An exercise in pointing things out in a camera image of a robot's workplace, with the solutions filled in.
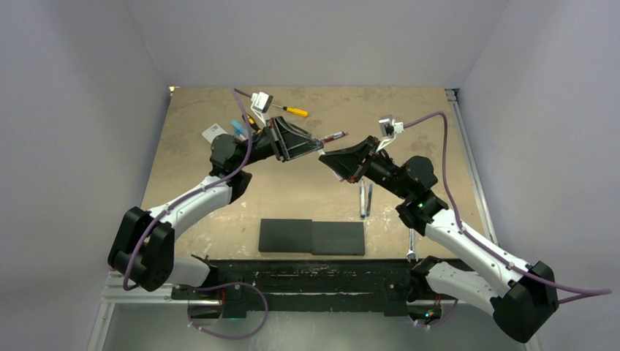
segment wooden table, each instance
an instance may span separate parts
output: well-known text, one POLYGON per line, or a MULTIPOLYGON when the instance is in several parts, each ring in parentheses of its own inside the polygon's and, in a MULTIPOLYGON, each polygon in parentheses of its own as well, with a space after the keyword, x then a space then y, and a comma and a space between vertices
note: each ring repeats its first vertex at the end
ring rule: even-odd
MULTIPOLYGON (((308 118, 272 107, 270 116, 284 116, 321 137, 340 130, 349 136, 326 145, 334 150, 359 143, 368 135, 381 136, 380 116, 392 114, 409 122, 441 110, 450 118, 447 176, 461 215, 483 233, 472 180, 443 88, 364 87, 241 87, 244 91, 265 91, 273 103, 309 111, 308 118)), ((243 98, 249 111, 249 99, 243 98)), ((177 88, 174 91, 159 146, 148 180, 143 208, 160 205, 198 184, 211 170, 209 143, 201 133, 214 123, 228 132, 230 121, 241 120, 241 112, 230 88, 177 88)), ((432 118, 400 134, 387 147, 397 165, 414 155, 429 157, 435 174, 441 177, 443 124, 432 118)), ((309 154, 291 162, 266 159, 245 170, 253 175, 245 195, 221 208, 186 231, 175 244, 176 254, 209 254, 212 258, 326 258, 310 254, 265 254, 258 252, 261 218, 299 218, 316 221, 360 221, 357 184, 340 183, 331 170, 309 154)), ((446 200, 442 182, 435 193, 446 200)), ((364 221, 367 258, 404 258, 409 248, 409 231, 394 209, 402 200, 374 187, 372 212, 364 221)), ((450 258, 454 254, 419 237, 417 252, 450 258)))

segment pen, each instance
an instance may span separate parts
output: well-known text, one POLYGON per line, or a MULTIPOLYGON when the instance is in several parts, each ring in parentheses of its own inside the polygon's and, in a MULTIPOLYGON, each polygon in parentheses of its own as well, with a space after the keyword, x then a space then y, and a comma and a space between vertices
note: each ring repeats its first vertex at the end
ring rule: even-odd
POLYGON ((337 133, 330 134, 326 137, 323 137, 321 141, 325 144, 325 143, 329 143, 330 141, 340 139, 341 137, 346 137, 347 135, 349 135, 349 133, 347 132, 337 132, 337 133))
POLYGON ((366 204, 366 216, 370 217, 370 202, 372 201, 372 183, 368 185, 368 203, 366 204))
POLYGON ((364 180, 362 179, 360 181, 360 216, 362 219, 366 217, 366 207, 364 206, 364 197, 366 197, 366 194, 364 194, 364 191, 364 180))

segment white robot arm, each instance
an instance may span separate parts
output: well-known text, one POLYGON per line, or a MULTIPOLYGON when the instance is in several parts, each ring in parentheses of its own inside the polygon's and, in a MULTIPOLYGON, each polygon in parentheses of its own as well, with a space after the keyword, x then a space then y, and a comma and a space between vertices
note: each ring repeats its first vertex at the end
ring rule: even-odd
POLYGON ((430 159, 414 156, 397 166, 384 149, 399 132, 413 124, 404 126, 391 116, 381 117, 379 123, 381 140, 368 136, 356 146, 326 152, 319 160, 350 183, 367 177, 404 199, 396 206, 401 221, 449 249, 473 270, 461 271, 435 257, 427 257, 411 271, 412 291, 408 301, 425 293, 450 295, 492 315, 497 325, 515 340, 529 340, 558 309, 559 303, 555 288, 524 276, 518 270, 550 282, 554 281, 553 271, 542 262, 530 265, 513 256, 466 223, 459 226, 455 212, 431 190, 438 179, 430 159), (505 262, 489 252, 499 255, 505 262))
POLYGON ((110 267, 122 274, 128 272, 126 276, 147 291, 164 283, 201 286, 211 270, 208 261, 201 257, 175 257, 174 243, 196 222, 246 191, 252 175, 241 170, 241 166, 271 156, 286 162, 323 148, 320 140, 284 118, 268 117, 272 96, 261 92, 251 98, 252 111, 265 125, 253 135, 252 144, 228 134, 217 136, 211 145, 213 170, 209 176, 165 204, 147 211, 138 207, 128 210, 108 255, 110 267), (138 245, 147 236, 148 243, 138 245))

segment blue pen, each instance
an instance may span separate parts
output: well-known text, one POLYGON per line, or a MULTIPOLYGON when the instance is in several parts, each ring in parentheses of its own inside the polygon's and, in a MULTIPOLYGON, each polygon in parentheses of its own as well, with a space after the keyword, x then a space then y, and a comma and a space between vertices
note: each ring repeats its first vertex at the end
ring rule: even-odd
POLYGON ((366 204, 366 216, 370 217, 370 202, 372 201, 372 183, 368 185, 368 203, 366 204))

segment black rectangular block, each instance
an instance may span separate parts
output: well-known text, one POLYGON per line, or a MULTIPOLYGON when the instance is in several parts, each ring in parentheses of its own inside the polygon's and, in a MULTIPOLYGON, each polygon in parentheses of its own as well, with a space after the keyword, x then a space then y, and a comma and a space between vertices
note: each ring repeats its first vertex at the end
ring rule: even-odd
POLYGON ((312 254, 365 255, 363 222, 312 222, 312 254))
POLYGON ((260 252, 305 252, 312 250, 311 219, 261 219, 260 252))

